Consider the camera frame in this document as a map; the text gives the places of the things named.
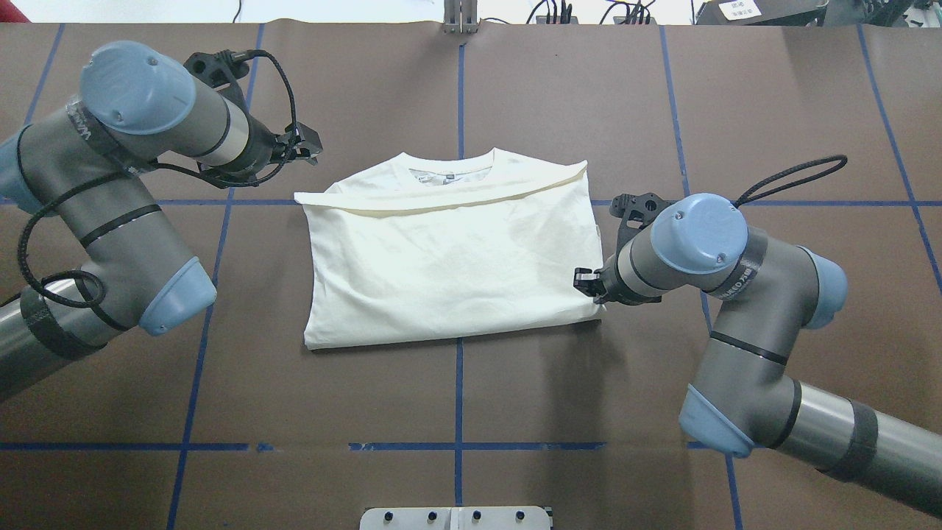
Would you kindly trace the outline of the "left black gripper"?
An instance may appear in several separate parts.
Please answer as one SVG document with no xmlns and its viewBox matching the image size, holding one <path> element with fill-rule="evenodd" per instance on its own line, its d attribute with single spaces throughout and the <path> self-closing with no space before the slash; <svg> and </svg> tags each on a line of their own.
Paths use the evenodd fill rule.
<svg viewBox="0 0 942 530">
<path fill-rule="evenodd" d="M 249 113 L 246 95 L 238 81 L 250 73 L 255 58 L 266 58 L 286 88 L 290 122 L 277 135 Z M 217 188 L 256 187 L 272 179 L 287 162 L 318 164 L 323 152 L 317 131 L 295 124 L 295 95 L 285 70 L 267 50 L 216 53 L 195 52 L 184 63 L 205 86 L 224 101 L 227 124 L 214 148 L 195 158 L 197 177 Z"/>
</svg>

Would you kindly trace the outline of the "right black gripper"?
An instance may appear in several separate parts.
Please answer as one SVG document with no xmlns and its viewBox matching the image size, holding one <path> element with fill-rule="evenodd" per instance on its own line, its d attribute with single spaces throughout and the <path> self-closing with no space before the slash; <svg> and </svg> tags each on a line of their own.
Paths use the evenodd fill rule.
<svg viewBox="0 0 942 530">
<path fill-rule="evenodd" d="M 593 302 L 637 306 L 659 304 L 662 292 L 649 286 L 635 272 L 631 262 L 631 242 L 644 231 L 667 202 L 656 194 L 621 194 L 612 199 L 609 214 L 619 219 L 615 252 L 601 269 L 576 267 L 575 289 L 594 289 Z"/>
</svg>

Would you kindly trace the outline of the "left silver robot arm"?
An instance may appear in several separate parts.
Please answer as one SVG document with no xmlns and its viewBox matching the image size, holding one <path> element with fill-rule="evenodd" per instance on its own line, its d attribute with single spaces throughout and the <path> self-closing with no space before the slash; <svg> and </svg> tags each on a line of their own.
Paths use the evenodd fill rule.
<svg viewBox="0 0 942 530">
<path fill-rule="evenodd" d="M 160 336 L 213 305 L 216 287 L 146 188 L 171 170 L 256 187 L 319 134 L 277 134 L 249 113 L 238 81 L 262 49 L 195 53 L 185 63 L 138 41 L 94 51 L 65 107 L 2 144 L 2 195 L 30 215 L 16 247 L 26 285 L 2 305 L 2 399 L 133 328 Z"/>
</svg>

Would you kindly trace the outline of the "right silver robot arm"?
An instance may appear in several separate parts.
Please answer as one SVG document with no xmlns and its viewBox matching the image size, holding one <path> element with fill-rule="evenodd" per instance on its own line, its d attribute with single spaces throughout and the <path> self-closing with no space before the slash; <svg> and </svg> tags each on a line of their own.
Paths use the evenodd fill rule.
<svg viewBox="0 0 942 530">
<path fill-rule="evenodd" d="M 679 425 L 706 448 L 744 459 L 764 448 L 818 473 L 940 516 L 940 436 L 790 377 L 801 330 L 824 328 L 845 304 L 837 263 L 748 225 L 716 194 L 663 200 L 621 194 L 615 253 L 577 268 L 595 304 L 655 304 L 683 286 L 720 301 L 687 386 Z"/>
</svg>

